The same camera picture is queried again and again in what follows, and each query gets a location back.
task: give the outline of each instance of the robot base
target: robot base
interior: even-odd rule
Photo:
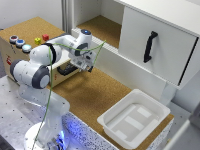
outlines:
[[[40,125],[41,125],[41,122],[35,124],[26,132],[25,138],[24,138],[24,150],[32,150],[34,139],[38,133]],[[66,137],[66,135],[65,135],[64,141],[65,141],[65,149],[66,149],[69,145],[69,138]],[[49,148],[47,146],[42,148],[42,145],[39,142],[36,142],[33,150],[49,150]]]

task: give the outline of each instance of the green cable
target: green cable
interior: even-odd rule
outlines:
[[[50,103],[50,97],[51,97],[51,91],[52,91],[52,82],[53,82],[53,78],[52,78],[52,62],[51,62],[51,49],[50,49],[50,47],[49,47],[49,60],[50,60],[50,66],[51,66],[51,88],[50,88],[50,92],[49,92],[49,98],[48,98],[48,103],[47,103],[47,107],[46,107],[46,112],[45,112],[44,118],[43,118],[43,120],[42,120],[42,123],[40,124],[40,128],[39,128],[39,130],[38,130],[38,133],[37,133],[37,135],[36,135],[36,138],[35,138],[35,140],[34,140],[32,150],[33,150],[33,148],[34,148],[34,146],[35,146],[35,143],[36,143],[36,141],[37,141],[37,138],[38,138],[40,129],[41,129],[41,127],[42,127],[42,124],[43,124],[43,122],[44,122],[44,120],[45,120],[45,118],[46,118],[47,111],[48,111],[48,108],[49,108],[49,103]]]
[[[101,49],[102,49],[102,47],[103,47],[103,45],[104,45],[105,43],[106,43],[106,41],[104,41],[101,45],[99,45],[99,46],[97,46],[97,47],[95,47],[95,48],[93,48],[93,49],[87,49],[87,50],[75,49],[75,48],[73,48],[73,47],[70,47],[70,46],[67,46],[67,45],[63,45],[63,44],[59,44],[59,43],[54,43],[54,45],[61,45],[61,46],[68,47],[68,48],[70,48],[70,49],[74,49],[74,50],[78,50],[78,51],[91,51],[91,50],[95,50],[95,49],[97,49],[97,48],[100,47],[100,49],[99,49],[99,51],[98,51],[98,53],[97,53],[97,56],[98,56],[99,53],[100,53],[100,51],[101,51]],[[42,123],[40,124],[40,128],[39,128],[39,130],[38,130],[38,133],[37,133],[37,135],[36,135],[36,138],[35,138],[35,140],[34,140],[32,150],[33,150],[33,148],[34,148],[34,146],[35,146],[35,143],[36,143],[36,141],[37,141],[37,138],[38,138],[38,135],[39,135],[39,133],[40,133],[40,129],[41,129],[41,127],[42,127],[42,124],[43,124],[43,122],[44,122],[44,120],[45,120],[45,118],[46,118],[47,111],[48,111],[48,108],[49,108],[49,103],[50,103],[50,97],[51,97],[51,91],[52,91],[52,82],[53,82],[53,78],[52,78],[52,62],[51,62],[51,49],[50,49],[50,47],[49,47],[49,59],[50,59],[50,66],[51,66],[51,88],[50,88],[48,103],[47,103],[47,107],[46,107],[46,112],[45,112],[44,118],[43,118],[43,120],[42,120]]]

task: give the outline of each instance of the cabinet door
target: cabinet door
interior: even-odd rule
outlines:
[[[146,45],[152,31],[158,36],[152,40],[151,60],[144,63]],[[126,7],[119,54],[178,85],[196,39],[193,35]]]

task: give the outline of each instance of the door handle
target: door handle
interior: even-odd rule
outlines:
[[[144,53],[144,63],[147,63],[152,58],[149,54],[151,52],[151,46],[152,46],[153,39],[157,36],[158,36],[158,33],[154,32],[154,31],[151,32],[151,35],[149,36],[149,39],[147,41],[146,50]]]

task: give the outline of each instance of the white plastic bin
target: white plastic bin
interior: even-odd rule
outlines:
[[[135,149],[169,113],[169,108],[135,89],[97,120],[118,144]]]

